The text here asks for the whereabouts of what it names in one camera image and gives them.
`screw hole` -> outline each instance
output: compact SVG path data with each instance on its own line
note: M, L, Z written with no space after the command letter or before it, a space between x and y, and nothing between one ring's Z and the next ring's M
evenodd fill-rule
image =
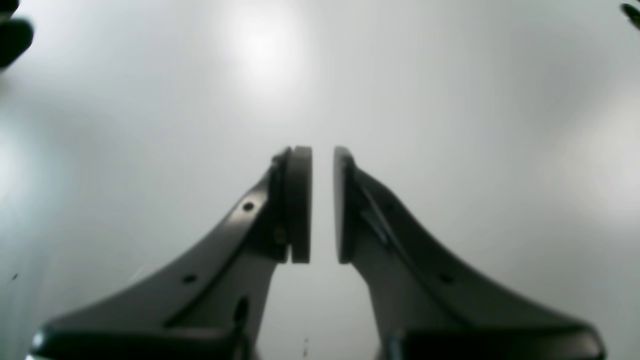
M185 277L182 278L182 282L184 282L185 284L191 284L192 282L195 282L196 280L198 280L198 277L196 275L193 275L193 274L185 275Z
M234 322L238 326L244 325L246 322L246 318L249 315L249 299L246 297L242 297L237 305L236 311L234 312Z
M438 277L440 278L440 281L444 282L447 285L453 284L453 277L449 274L440 274L440 276Z

